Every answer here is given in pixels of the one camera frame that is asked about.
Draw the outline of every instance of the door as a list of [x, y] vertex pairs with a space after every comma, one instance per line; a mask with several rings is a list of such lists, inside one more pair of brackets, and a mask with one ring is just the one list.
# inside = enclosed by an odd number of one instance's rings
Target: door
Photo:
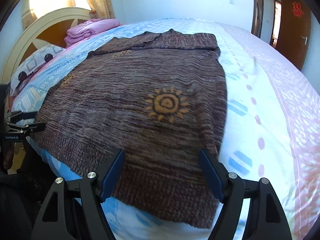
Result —
[[281, 4], [276, 50], [301, 70], [309, 45], [311, 11], [303, 0], [281, 0]]
[[263, 0], [256, 0], [256, 28], [253, 35], [261, 37], [262, 19], [263, 19]]

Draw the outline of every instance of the patterned pillowcase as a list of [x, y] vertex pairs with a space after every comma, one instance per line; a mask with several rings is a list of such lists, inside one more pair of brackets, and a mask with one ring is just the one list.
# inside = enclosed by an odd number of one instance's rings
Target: patterned pillowcase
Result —
[[11, 77], [11, 90], [10, 96], [17, 95], [27, 84], [25, 80], [30, 80], [30, 78], [39, 70], [41, 67], [48, 62], [48, 60], [56, 57], [60, 52], [65, 49], [53, 44], [48, 44], [34, 53], [32, 53], [28, 58], [26, 58], [16, 69]]

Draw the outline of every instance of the wooden floor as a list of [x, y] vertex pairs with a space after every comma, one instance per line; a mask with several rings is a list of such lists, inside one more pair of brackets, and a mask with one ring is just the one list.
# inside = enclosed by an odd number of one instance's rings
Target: wooden floor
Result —
[[16, 144], [14, 148], [14, 156], [13, 156], [13, 163], [11, 169], [8, 170], [8, 174], [16, 174], [17, 169], [21, 168], [22, 162], [24, 160], [24, 157], [26, 156], [26, 153], [24, 151], [22, 144]]

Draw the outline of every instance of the folded pink blanket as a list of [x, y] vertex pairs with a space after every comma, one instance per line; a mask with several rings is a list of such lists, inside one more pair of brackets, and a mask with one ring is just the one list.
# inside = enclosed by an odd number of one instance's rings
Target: folded pink blanket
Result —
[[92, 36], [98, 33], [102, 33], [105, 31], [108, 31], [112, 28], [118, 27], [120, 25], [120, 21], [116, 19], [106, 19], [106, 20], [100, 20], [97, 19], [98, 21], [91, 22], [89, 24], [79, 24], [69, 30], [67, 30], [67, 35], [70, 38], [79, 38], [84, 35]]
[[64, 38], [65, 43], [67, 44], [67, 48], [79, 41], [84, 40], [85, 38], [91, 37], [92, 35], [89, 33], [84, 34], [83, 36], [79, 37], [79, 38], [71, 38], [70, 36], [67, 36]]

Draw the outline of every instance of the door handle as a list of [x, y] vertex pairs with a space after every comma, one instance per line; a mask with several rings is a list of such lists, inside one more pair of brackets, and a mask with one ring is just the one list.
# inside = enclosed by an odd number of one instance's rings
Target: door handle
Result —
[[308, 37], [307, 36], [301, 36], [301, 38], [304, 39], [304, 45], [307, 45]]

